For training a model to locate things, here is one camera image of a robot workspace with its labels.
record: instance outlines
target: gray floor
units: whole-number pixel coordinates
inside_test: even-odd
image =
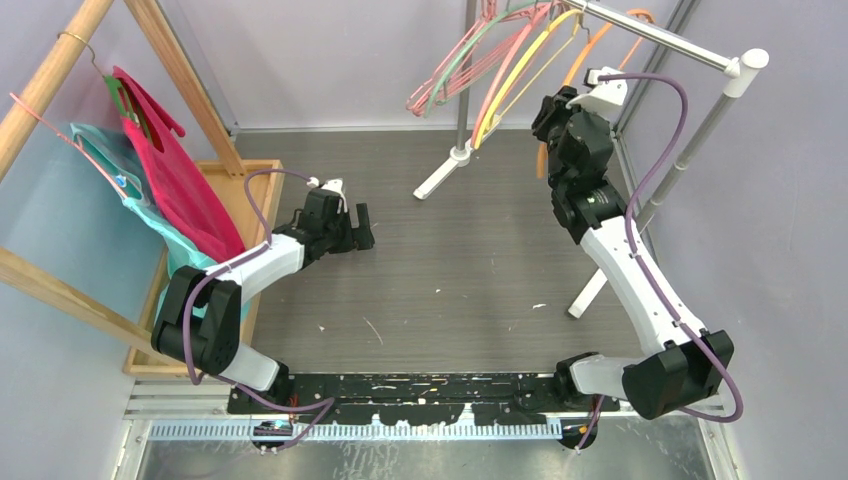
[[[368,203],[377,241],[266,289],[259,351],[296,372],[339,373],[550,371],[590,350],[639,354],[608,287],[583,319],[565,316],[595,266],[557,224],[528,132],[498,132],[428,200],[412,196],[453,141],[442,131],[239,136],[244,158],[343,177],[348,199]],[[624,192],[616,160],[610,169]],[[277,224],[306,191],[286,179]]]

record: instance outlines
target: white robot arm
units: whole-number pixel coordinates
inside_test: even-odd
[[[368,207],[356,206],[359,226],[351,225],[341,179],[312,189],[290,223],[273,230],[269,240],[225,263],[174,272],[157,317],[151,344],[185,361],[183,326],[189,299],[199,293],[189,315],[191,358],[209,375],[219,375],[285,402],[288,367],[239,339],[241,307],[281,278],[299,272],[324,254],[368,250],[374,246]]]
[[[578,95],[563,87],[545,97],[533,134],[547,145],[548,185],[554,215],[575,243],[609,279],[636,330],[644,357],[607,358],[586,353],[557,364],[556,388],[562,399],[602,394],[627,400],[648,419],[714,395],[721,375],[679,326],[684,322],[726,366],[733,343],[723,332],[710,333],[674,293],[641,241],[636,239],[649,280],[627,240],[625,202],[606,179],[613,154],[609,122],[603,118],[621,105],[624,81],[598,81],[619,73],[590,70]],[[663,292],[681,318],[675,321],[656,293]]]

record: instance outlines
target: teal cloth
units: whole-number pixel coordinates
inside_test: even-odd
[[[79,142],[86,153],[91,155],[91,158],[121,186],[127,195],[122,200],[123,205],[165,240],[165,245],[168,247],[168,278],[173,276],[178,268],[185,265],[205,269],[217,264],[208,255],[199,251],[185,235],[177,231],[156,208],[141,161],[126,135],[79,123],[71,124],[71,133],[74,141]],[[160,307],[166,291],[167,288],[159,297]],[[249,303],[242,306],[242,319],[249,309]],[[204,309],[195,309],[197,315],[202,315],[203,311]]]

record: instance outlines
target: pink cloth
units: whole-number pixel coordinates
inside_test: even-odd
[[[122,118],[162,215],[217,262],[244,253],[244,242],[224,205],[171,133],[182,137],[185,130],[126,72],[114,67],[113,75],[147,120],[152,141],[141,126]]]

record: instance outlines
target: wooden rack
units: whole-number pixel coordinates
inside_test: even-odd
[[[65,31],[85,42],[90,41],[113,1],[84,0]],[[257,169],[280,168],[279,160],[243,160],[239,156],[156,0],[125,0],[125,3],[215,149],[218,160],[197,162],[198,168],[227,208],[245,244],[257,245],[263,232],[244,196],[244,176]],[[60,35],[20,95],[21,100],[37,113],[43,114],[47,110],[85,48],[85,44],[79,39],[71,35]],[[0,123],[0,181],[9,171],[36,124],[37,120],[17,104],[12,106]],[[251,182],[251,191],[262,206],[263,215],[272,222],[277,213],[282,182],[280,175],[258,177]],[[185,374],[185,365],[159,354],[150,345],[156,301],[167,283],[164,258],[163,253],[138,323],[122,317],[73,286],[2,247],[0,280],[129,344],[130,353],[124,366],[126,373],[181,375]],[[242,341],[246,343],[250,343],[253,335],[258,305],[259,295],[253,298],[250,313],[242,323]]]

